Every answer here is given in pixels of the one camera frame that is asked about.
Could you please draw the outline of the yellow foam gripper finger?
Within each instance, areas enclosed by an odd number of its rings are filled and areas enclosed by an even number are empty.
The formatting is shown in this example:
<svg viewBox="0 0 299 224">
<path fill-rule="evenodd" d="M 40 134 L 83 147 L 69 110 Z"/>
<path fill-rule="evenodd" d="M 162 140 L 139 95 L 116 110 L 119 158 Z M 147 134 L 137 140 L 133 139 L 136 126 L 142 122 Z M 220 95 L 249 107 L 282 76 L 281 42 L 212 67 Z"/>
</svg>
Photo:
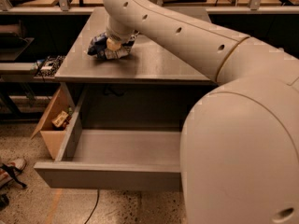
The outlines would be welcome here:
<svg viewBox="0 0 299 224">
<path fill-rule="evenodd" d="M 121 48 L 121 43 L 116 42 L 113 39 L 109 38 L 107 40 L 107 48 L 112 50 L 112 51 L 119 50 Z"/>
</svg>

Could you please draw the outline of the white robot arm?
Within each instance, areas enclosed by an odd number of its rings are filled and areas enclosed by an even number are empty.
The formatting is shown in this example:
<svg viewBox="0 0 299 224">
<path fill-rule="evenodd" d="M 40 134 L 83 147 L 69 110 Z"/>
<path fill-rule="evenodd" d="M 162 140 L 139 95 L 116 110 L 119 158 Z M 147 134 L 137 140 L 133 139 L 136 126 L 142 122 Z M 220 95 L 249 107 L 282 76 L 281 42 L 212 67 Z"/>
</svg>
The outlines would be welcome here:
<svg viewBox="0 0 299 224">
<path fill-rule="evenodd" d="M 110 37 L 137 30 L 217 88 L 185 120 L 188 224 L 299 224 L 298 61 L 153 0 L 104 0 Z"/>
</svg>

